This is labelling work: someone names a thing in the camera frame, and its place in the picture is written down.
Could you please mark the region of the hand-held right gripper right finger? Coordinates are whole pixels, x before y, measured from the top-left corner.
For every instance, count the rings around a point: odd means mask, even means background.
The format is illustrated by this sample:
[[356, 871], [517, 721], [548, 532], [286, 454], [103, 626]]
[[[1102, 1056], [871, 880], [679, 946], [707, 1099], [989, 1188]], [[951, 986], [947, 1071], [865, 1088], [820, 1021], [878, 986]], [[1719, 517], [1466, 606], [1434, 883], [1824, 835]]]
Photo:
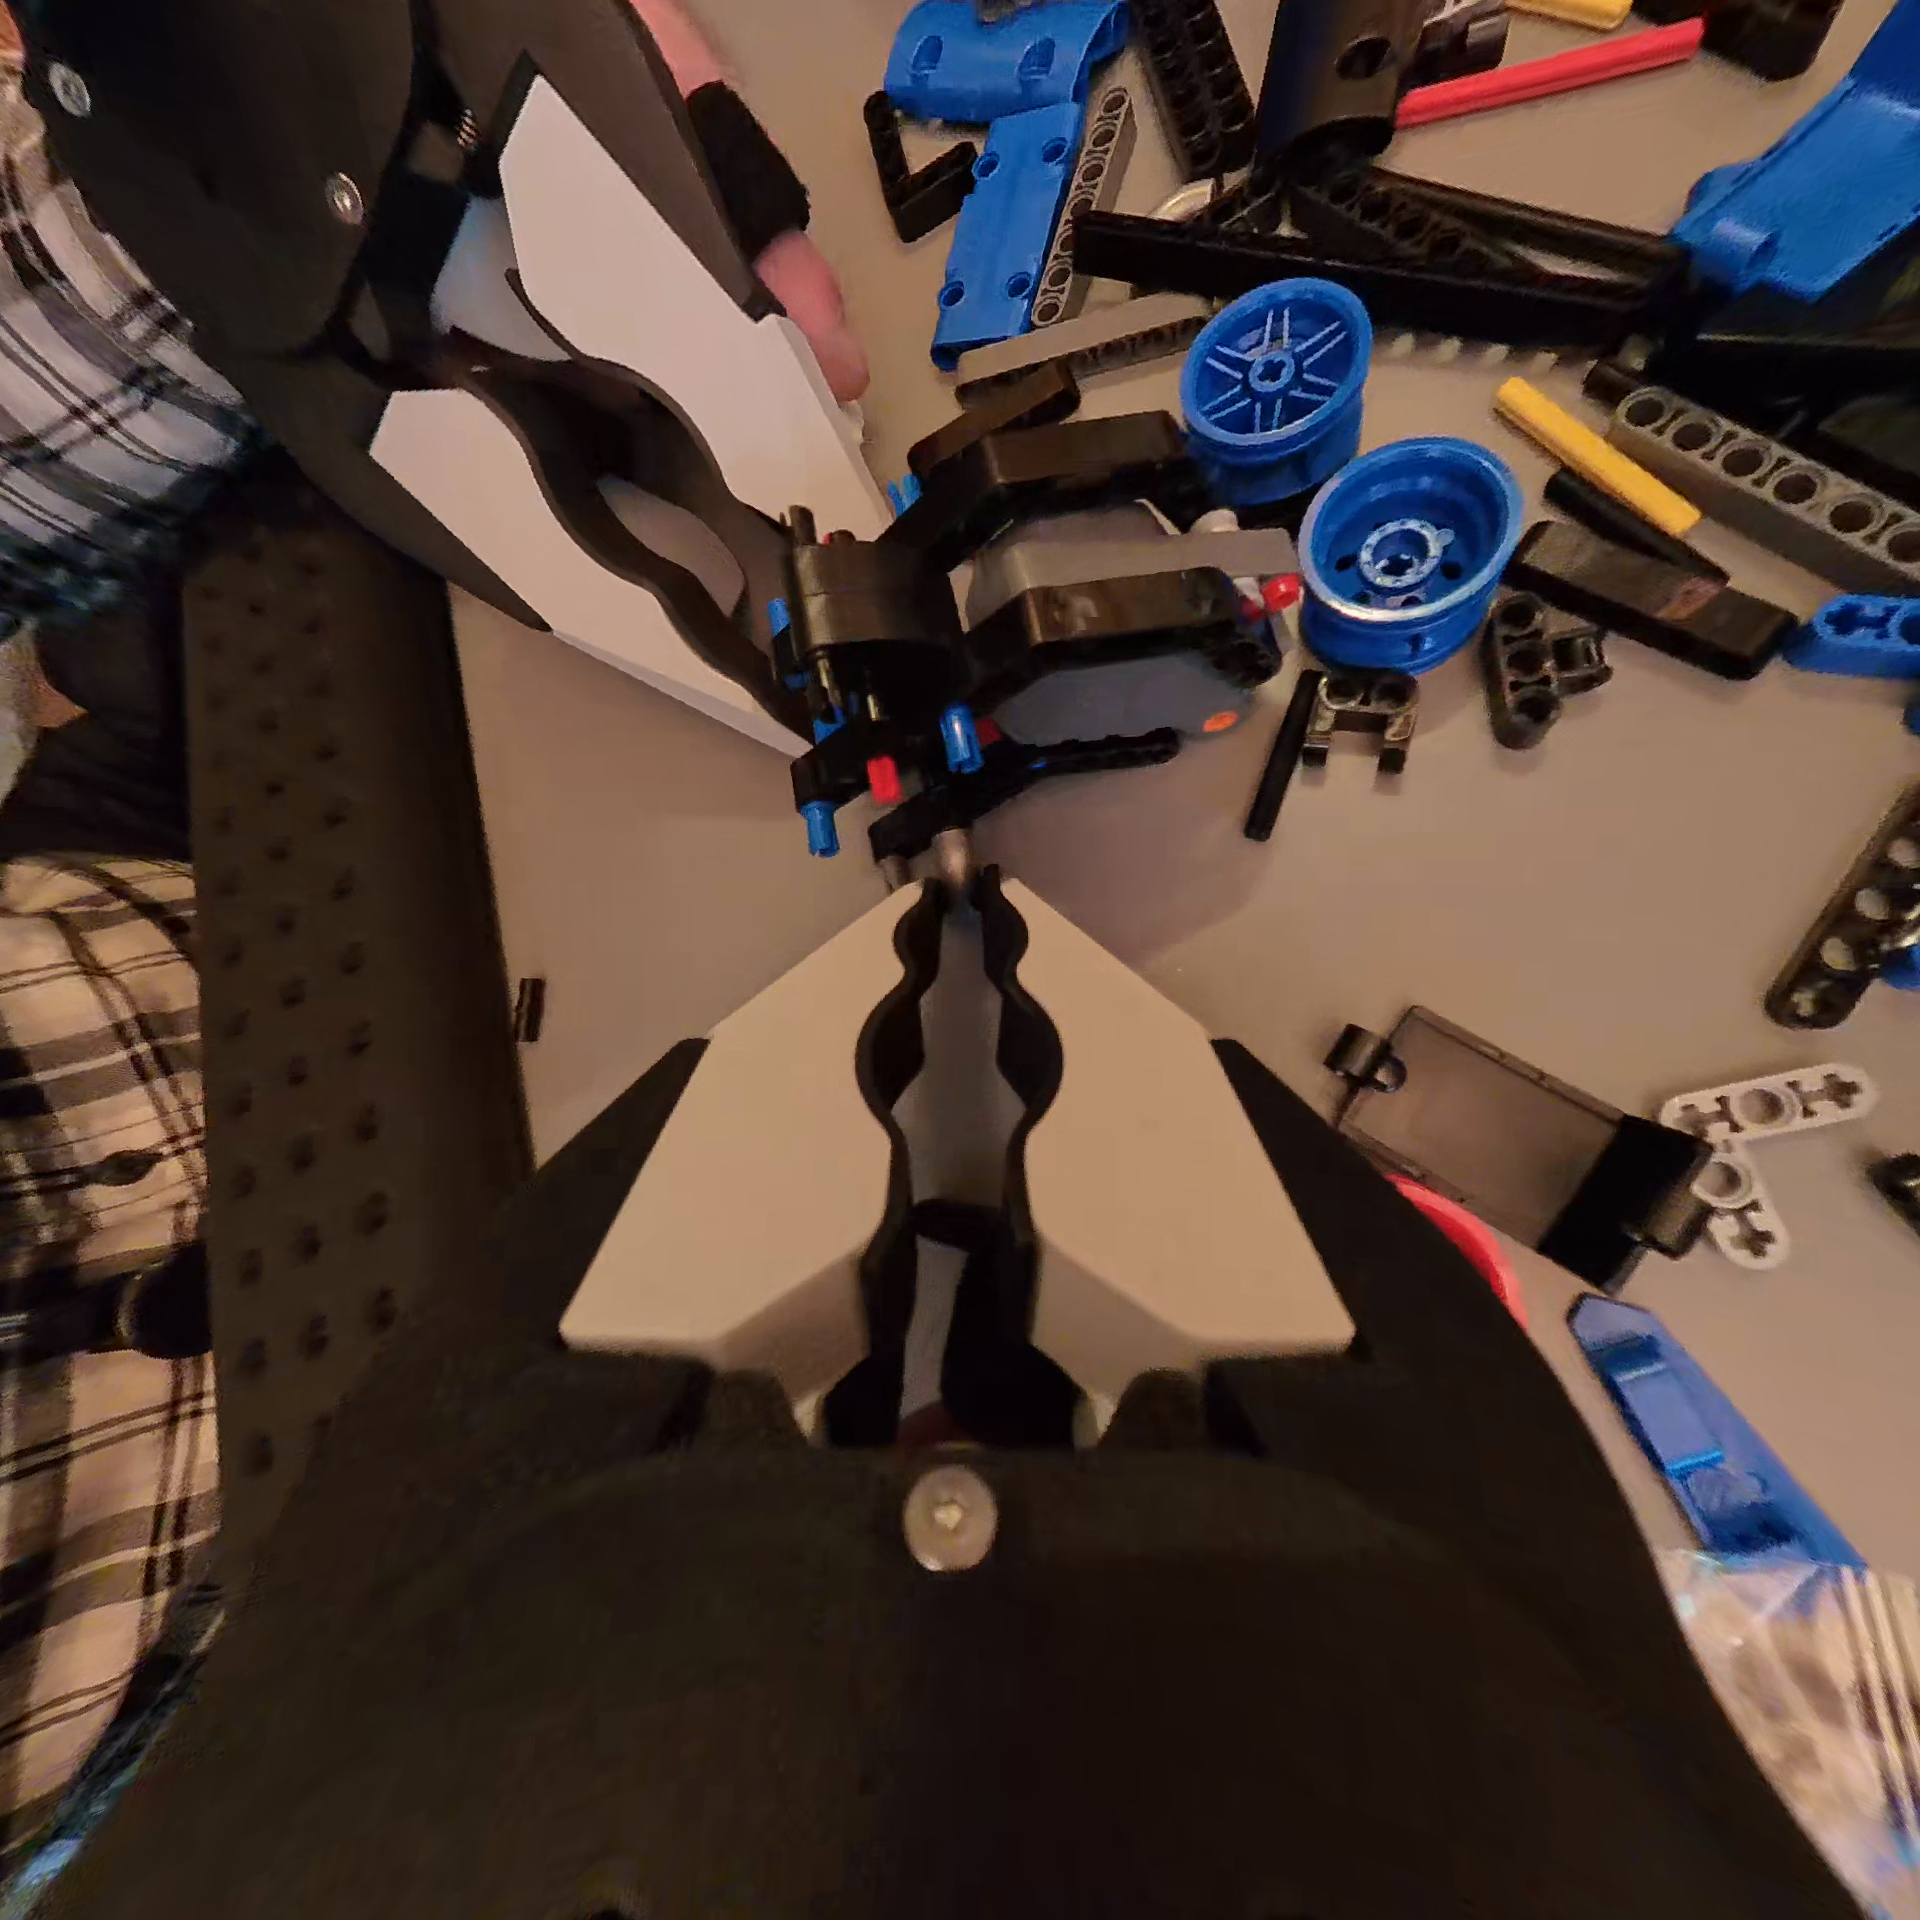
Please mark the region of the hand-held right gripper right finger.
[[1070, 1443], [1137, 1377], [1335, 1358], [1353, 1321], [1209, 1030], [1012, 877], [977, 877], [1014, 1118], [968, 1230], [947, 1410]]

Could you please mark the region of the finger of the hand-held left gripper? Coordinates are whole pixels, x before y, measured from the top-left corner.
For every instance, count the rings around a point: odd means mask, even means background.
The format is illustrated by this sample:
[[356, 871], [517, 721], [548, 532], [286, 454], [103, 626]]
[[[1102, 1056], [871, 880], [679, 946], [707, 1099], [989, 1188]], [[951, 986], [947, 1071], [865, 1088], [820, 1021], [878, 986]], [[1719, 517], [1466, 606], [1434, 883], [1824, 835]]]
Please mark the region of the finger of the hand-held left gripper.
[[594, 483], [551, 492], [487, 399], [396, 396], [372, 459], [560, 639], [779, 755], [802, 751], [770, 663], [707, 587], [646, 548]]
[[622, 371], [695, 438], [728, 493], [768, 517], [883, 527], [850, 414], [789, 314], [749, 311], [755, 277], [719, 228], [707, 253], [666, 219], [551, 81], [530, 81], [450, 253], [450, 326], [539, 361]]

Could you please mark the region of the black blue brick assembly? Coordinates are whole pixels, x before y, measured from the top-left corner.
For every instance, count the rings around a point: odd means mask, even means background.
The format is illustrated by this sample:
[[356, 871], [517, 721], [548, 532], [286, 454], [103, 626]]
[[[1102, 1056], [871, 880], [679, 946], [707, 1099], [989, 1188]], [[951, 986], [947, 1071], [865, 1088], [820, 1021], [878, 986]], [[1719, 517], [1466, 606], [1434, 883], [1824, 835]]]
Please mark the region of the black blue brick assembly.
[[832, 856], [840, 810], [875, 803], [869, 850], [889, 889], [913, 859], [951, 899], [977, 876], [972, 828], [1042, 779], [1163, 764], [1175, 730], [1030, 740], [989, 704], [959, 605], [905, 548], [817, 535], [811, 514], [786, 517], [786, 597], [773, 629], [782, 690], [800, 698], [808, 746], [792, 762], [792, 800], [811, 856]]

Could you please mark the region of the person's left forearm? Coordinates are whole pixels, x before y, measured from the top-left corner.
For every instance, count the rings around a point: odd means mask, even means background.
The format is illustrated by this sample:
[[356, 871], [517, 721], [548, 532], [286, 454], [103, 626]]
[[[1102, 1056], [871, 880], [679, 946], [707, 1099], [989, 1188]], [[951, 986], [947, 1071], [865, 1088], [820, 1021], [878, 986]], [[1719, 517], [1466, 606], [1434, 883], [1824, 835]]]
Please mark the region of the person's left forearm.
[[259, 442], [32, 122], [3, 152], [3, 629], [146, 584]]

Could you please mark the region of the grey desk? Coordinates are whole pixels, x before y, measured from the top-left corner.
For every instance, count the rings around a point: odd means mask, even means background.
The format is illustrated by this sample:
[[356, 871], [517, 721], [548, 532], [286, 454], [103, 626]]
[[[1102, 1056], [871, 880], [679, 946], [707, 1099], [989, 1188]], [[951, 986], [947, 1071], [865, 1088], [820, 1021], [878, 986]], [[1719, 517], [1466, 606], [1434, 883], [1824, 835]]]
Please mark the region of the grey desk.
[[[883, 216], [862, 97], [907, 2], [683, 2], [794, 163], [846, 283], [871, 389], [869, 454], [951, 416], [928, 364], [942, 247]], [[1850, 64], [1883, 2], [1844, 2], [1795, 84], [1716, 60], [1426, 128], [1387, 163], [1621, 227], [1666, 228], [1697, 175], [1761, 152]], [[871, 907], [862, 815], [814, 859], [786, 768], [560, 639], [457, 600], [468, 727], [511, 983], [545, 980], [521, 1078], [542, 1155], [669, 1041], [704, 1033]], [[1917, 1149], [1917, 998], [1876, 989], [1832, 1036], [1761, 992], [1917, 776], [1902, 687], [1770, 666], [1749, 685], [1621, 642], [1608, 687], [1536, 754], [1484, 727], [1474, 657], [1434, 673], [1399, 782], [1364, 737], [1298, 776], [1268, 849], [1242, 818], [1285, 701], [1155, 770], [1061, 779], [993, 813], [983, 850], [1331, 1111], [1322, 1056], [1411, 1004], [1627, 1112], [1792, 1062], [1850, 1062], [1867, 1123], [1757, 1149], [1792, 1236], [1780, 1271], [1712, 1246], [1646, 1258], [1658, 1312], [1843, 1533], [1917, 1577], [1917, 1236], [1862, 1164]], [[990, 998], [959, 928], [901, 1118], [919, 1181], [993, 1197], [1008, 1111]]]

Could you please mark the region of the red toy wheel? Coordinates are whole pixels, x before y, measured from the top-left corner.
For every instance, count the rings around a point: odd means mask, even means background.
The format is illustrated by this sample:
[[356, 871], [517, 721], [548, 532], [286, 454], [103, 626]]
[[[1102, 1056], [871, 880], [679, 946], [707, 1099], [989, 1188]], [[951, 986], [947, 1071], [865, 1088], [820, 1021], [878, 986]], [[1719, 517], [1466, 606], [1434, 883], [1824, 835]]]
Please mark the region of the red toy wheel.
[[1474, 1210], [1437, 1193], [1434, 1188], [1426, 1188], [1422, 1181], [1390, 1172], [1390, 1184], [1399, 1188], [1399, 1193], [1417, 1210], [1422, 1210], [1422, 1218], [1437, 1231], [1444, 1231], [1453, 1242], [1453, 1246], [1474, 1266], [1474, 1271], [1499, 1298], [1499, 1304], [1515, 1319], [1515, 1324], [1526, 1331], [1524, 1286], [1504, 1252], [1499, 1236], [1495, 1236], [1495, 1230], [1484, 1221], [1480, 1221]]

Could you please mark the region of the blue curved panel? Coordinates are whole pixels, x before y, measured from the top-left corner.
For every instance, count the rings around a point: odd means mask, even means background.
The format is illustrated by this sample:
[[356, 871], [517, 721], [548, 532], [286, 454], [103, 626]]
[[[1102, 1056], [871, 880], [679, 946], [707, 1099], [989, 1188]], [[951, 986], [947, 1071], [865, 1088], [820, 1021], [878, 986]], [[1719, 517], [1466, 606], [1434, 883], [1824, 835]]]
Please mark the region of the blue curved panel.
[[1819, 303], [1917, 227], [1917, 6], [1761, 154], [1694, 182], [1669, 239], [1728, 294]]
[[898, 114], [948, 125], [1079, 106], [1127, 29], [1125, 2], [1030, 2], [1003, 17], [972, 2], [919, 2], [898, 24], [880, 90]]

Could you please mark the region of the black perforated pad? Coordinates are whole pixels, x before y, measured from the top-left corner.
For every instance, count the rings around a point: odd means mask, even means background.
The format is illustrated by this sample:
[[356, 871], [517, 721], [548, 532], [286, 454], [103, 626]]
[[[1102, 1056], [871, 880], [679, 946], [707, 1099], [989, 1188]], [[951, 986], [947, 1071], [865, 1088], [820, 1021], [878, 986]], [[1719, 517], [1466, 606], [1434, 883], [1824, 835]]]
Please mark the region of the black perforated pad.
[[527, 1176], [442, 584], [274, 472], [180, 579], [222, 1541]]

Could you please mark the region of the white angled connector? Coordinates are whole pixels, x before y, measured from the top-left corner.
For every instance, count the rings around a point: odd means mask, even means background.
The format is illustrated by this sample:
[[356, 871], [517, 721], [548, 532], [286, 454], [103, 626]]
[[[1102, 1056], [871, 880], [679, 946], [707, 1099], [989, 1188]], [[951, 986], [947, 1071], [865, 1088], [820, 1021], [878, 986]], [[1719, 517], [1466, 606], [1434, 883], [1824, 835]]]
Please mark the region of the white angled connector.
[[1792, 1237], [1752, 1145], [1856, 1123], [1880, 1102], [1879, 1082], [1849, 1062], [1768, 1071], [1666, 1099], [1654, 1118], [1704, 1143], [1709, 1157], [1690, 1184], [1704, 1207], [1716, 1252], [1746, 1273], [1780, 1267]]

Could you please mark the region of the person's plaid shirt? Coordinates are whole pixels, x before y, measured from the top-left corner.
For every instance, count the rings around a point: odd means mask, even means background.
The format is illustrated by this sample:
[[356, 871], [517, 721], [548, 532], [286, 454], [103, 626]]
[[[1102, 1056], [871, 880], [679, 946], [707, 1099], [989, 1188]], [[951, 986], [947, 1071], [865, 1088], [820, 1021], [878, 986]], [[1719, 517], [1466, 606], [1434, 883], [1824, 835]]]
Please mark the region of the person's plaid shirt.
[[219, 1525], [192, 876], [3, 862], [3, 1859]]

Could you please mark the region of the scattered black brick pieces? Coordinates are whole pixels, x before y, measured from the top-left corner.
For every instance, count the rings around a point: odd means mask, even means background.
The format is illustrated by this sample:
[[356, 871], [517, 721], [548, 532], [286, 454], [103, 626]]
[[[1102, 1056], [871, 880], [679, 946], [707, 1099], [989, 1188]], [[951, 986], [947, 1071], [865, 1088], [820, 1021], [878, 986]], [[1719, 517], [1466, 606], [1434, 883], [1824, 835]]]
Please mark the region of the scattered black brick pieces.
[[[1210, 2], [1127, 9], [1127, 42], [1096, 69], [1087, 105], [1106, 84], [1127, 84], [1140, 130], [1115, 207], [1070, 228], [1070, 265], [1088, 283], [1082, 310], [1188, 294], [1219, 311], [1265, 283], [1322, 277], [1367, 307], [1371, 341], [1399, 326], [1578, 347], [1594, 356], [1588, 389], [1611, 411], [1633, 386], [1664, 386], [1873, 489], [1873, 448], [1835, 429], [1917, 423], [1892, 407], [1917, 399], [1917, 292], [1904, 277], [1880, 286], [1892, 268], [1917, 265], [1917, 228], [1819, 303], [1728, 294], [1669, 234], [1378, 166], [1426, 45], [1474, 2], [1285, 2], [1258, 102]], [[1760, 81], [1795, 81], [1835, 2], [1637, 2], [1637, 11], [1651, 27], [1704, 17], [1701, 53]], [[862, 102], [862, 125], [898, 239], [956, 222], [990, 122], [922, 122], [878, 90]], [[1054, 420], [1078, 386], [1048, 367], [980, 396], [993, 407], [972, 411]], [[1917, 508], [1917, 477], [1883, 493]], [[1569, 694], [1600, 676], [1608, 636], [1640, 636], [1722, 679], [1749, 679], [1800, 621], [1844, 594], [1709, 514], [1688, 538], [1666, 538], [1565, 466], [1548, 496], [1573, 517], [1520, 532], [1474, 636], [1509, 751], [1530, 751]], [[1307, 670], [1243, 822], [1250, 841], [1271, 835], [1292, 774], [1325, 762], [1332, 722], [1378, 716], [1332, 701], [1364, 690], [1399, 694], [1381, 715], [1411, 721], [1414, 676]]]

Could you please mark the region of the long yellow axle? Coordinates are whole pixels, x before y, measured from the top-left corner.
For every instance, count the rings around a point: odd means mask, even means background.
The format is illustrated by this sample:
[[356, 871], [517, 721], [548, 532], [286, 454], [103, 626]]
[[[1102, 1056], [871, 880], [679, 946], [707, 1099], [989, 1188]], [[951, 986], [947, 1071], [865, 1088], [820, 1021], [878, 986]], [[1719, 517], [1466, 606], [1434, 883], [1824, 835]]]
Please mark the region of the long yellow axle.
[[1499, 380], [1490, 404], [1496, 420], [1512, 426], [1538, 451], [1640, 514], [1666, 538], [1688, 538], [1698, 527], [1701, 508], [1697, 502], [1633, 465], [1520, 374]]

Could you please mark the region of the blue angled beam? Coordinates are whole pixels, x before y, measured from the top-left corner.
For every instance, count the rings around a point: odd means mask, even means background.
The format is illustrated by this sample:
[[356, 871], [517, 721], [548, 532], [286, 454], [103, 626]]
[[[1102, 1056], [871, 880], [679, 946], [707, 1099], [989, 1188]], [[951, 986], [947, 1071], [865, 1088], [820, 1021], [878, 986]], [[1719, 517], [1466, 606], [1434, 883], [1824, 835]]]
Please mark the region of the blue angled beam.
[[1835, 594], [1786, 636], [1783, 661], [1835, 679], [1917, 685], [1917, 597]]

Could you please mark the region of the dark grey perforated beam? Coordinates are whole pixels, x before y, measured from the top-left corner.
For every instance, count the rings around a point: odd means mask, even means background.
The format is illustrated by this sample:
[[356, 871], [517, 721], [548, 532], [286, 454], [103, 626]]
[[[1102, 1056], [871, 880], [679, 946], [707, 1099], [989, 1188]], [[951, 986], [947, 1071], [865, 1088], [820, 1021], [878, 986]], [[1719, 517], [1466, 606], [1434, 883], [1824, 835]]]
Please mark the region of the dark grey perforated beam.
[[1917, 594], [1917, 511], [1835, 466], [1664, 386], [1624, 392], [1603, 439], [1709, 517], [1843, 591]]

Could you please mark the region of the red axle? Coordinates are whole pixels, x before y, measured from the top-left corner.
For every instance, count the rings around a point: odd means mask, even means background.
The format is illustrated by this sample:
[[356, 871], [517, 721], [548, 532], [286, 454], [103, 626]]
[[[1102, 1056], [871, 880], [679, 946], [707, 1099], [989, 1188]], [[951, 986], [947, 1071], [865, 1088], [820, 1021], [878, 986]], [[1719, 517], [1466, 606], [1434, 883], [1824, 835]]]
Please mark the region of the red axle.
[[1553, 55], [1520, 60], [1459, 81], [1407, 90], [1396, 109], [1396, 130], [1429, 128], [1490, 109], [1563, 97], [1600, 84], [1658, 75], [1698, 53], [1704, 17], [1637, 29]]

